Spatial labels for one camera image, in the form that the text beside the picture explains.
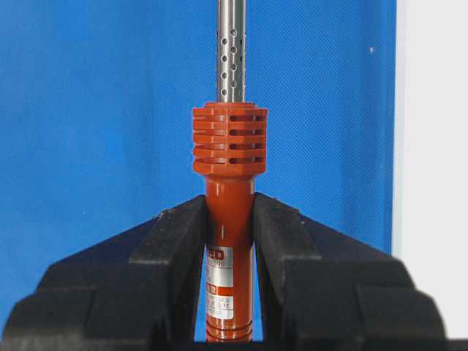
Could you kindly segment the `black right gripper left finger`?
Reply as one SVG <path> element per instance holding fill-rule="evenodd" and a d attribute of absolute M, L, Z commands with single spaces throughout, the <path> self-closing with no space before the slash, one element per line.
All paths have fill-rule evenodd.
<path fill-rule="evenodd" d="M 204 197 L 51 265 L 16 303 L 3 350 L 168 350 L 193 340 Z"/>

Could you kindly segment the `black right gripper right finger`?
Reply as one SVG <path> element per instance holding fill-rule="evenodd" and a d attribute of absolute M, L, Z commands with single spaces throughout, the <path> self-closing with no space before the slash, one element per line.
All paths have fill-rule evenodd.
<path fill-rule="evenodd" d="M 445 350 L 434 301 L 404 264 L 257 194 L 263 335 L 283 350 Z"/>

